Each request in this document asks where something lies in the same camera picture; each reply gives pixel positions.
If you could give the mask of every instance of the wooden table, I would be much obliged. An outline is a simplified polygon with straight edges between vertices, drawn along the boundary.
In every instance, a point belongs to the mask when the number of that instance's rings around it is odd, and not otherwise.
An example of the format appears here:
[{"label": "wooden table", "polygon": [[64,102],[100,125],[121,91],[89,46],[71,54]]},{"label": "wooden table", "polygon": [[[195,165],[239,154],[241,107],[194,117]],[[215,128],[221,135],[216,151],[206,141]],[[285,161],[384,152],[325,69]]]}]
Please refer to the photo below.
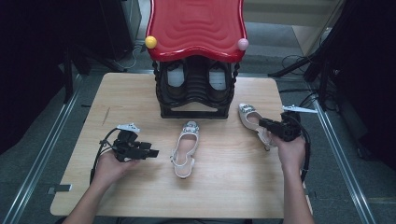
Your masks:
[{"label": "wooden table", "polygon": [[[99,141],[118,124],[141,129],[137,141],[159,149],[141,161],[106,193],[98,216],[114,217],[283,217],[283,175],[277,149],[265,151],[257,134],[238,117],[240,103],[254,105],[268,119],[280,120],[282,104],[269,78],[239,77],[227,119],[196,119],[200,142],[191,176],[180,179],[170,161],[187,119],[162,119],[154,75],[106,74],[93,101],[51,213],[67,216],[89,186]],[[186,105],[196,110],[200,105]],[[113,133],[109,142],[117,137]]]}]

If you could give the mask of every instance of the metal rail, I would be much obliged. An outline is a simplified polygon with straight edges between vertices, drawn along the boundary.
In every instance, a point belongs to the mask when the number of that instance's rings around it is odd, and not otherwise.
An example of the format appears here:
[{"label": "metal rail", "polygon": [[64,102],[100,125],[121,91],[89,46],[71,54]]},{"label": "metal rail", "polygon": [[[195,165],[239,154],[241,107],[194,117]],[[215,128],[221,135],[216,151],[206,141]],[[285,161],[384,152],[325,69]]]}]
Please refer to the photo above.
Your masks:
[{"label": "metal rail", "polygon": [[77,100],[79,90],[82,84],[83,78],[81,75],[77,75],[75,79],[75,91],[71,96],[69,102],[63,105],[58,118],[55,120],[43,147],[38,152],[35,162],[32,165],[28,175],[25,177],[23,183],[21,184],[18,193],[15,197],[13,204],[8,210],[7,216],[3,221],[3,224],[13,224],[18,223],[21,215],[28,203],[30,197],[32,196],[35,186],[40,178],[43,170],[48,162],[50,154],[59,138],[59,135],[70,115],[71,110]]},{"label": "metal rail", "polygon": [[344,153],[344,150],[338,141],[337,135],[332,127],[332,123],[327,115],[319,105],[318,101],[314,102],[314,107],[318,111],[318,118],[323,127],[324,132],[329,140],[332,152],[334,153],[335,160],[337,161],[338,167],[340,168],[341,174],[346,181],[346,186],[349,190],[350,196],[353,203],[355,204],[356,210],[361,218],[362,223],[375,224],[375,218],[367,203],[366,197],[364,196],[361,186],[354,175],[352,168],[350,167],[349,161]]}]

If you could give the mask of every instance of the high heel sandal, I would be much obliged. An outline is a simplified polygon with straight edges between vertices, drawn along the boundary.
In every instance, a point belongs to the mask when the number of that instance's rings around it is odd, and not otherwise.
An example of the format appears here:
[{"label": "high heel sandal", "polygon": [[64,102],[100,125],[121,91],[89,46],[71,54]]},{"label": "high heel sandal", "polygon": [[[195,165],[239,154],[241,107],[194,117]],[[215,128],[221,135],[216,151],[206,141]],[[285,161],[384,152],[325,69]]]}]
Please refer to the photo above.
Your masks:
[{"label": "high heel sandal", "polygon": [[254,108],[253,105],[240,104],[238,111],[244,126],[257,132],[260,140],[264,143],[265,150],[269,151],[271,147],[274,147],[268,136],[267,129],[259,125],[259,120],[262,119],[262,115],[256,111],[256,108]]},{"label": "high heel sandal", "polygon": [[175,166],[175,174],[180,178],[188,177],[192,172],[195,159],[192,157],[198,147],[199,127],[195,121],[183,126],[176,149],[172,150],[171,161]]}]

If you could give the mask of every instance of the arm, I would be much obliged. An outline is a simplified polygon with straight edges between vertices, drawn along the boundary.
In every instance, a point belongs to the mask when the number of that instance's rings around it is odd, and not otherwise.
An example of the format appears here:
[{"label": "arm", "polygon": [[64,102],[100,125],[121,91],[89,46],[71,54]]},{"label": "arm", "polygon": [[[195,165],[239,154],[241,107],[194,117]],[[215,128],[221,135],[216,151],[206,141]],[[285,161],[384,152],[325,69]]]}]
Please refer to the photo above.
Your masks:
[{"label": "arm", "polygon": [[103,195],[114,182],[137,163],[138,161],[119,162],[112,151],[104,153],[99,158],[91,185],[64,223],[92,223]]},{"label": "arm", "polygon": [[273,134],[270,134],[270,137],[278,146],[278,155],[282,163],[285,185],[284,223],[314,223],[300,178],[300,167],[305,155],[304,139],[298,137],[291,142],[284,142]]}]

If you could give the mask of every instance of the white sandal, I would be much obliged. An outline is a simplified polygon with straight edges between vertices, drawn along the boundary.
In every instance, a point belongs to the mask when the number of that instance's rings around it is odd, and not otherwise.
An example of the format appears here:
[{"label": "white sandal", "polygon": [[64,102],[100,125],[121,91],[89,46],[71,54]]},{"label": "white sandal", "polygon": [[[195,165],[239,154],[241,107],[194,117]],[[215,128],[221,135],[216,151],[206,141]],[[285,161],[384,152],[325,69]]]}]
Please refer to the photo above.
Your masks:
[{"label": "white sandal", "polygon": [[175,166],[175,174],[186,178],[191,174],[195,159],[191,156],[198,147],[199,127],[195,121],[189,121],[183,126],[176,149],[172,150],[171,161]]},{"label": "white sandal", "polygon": [[265,150],[269,151],[271,147],[274,147],[268,136],[267,129],[259,125],[259,120],[262,119],[262,115],[256,111],[256,108],[254,108],[253,105],[240,104],[238,111],[239,118],[244,126],[257,132],[260,140],[264,143]]}]

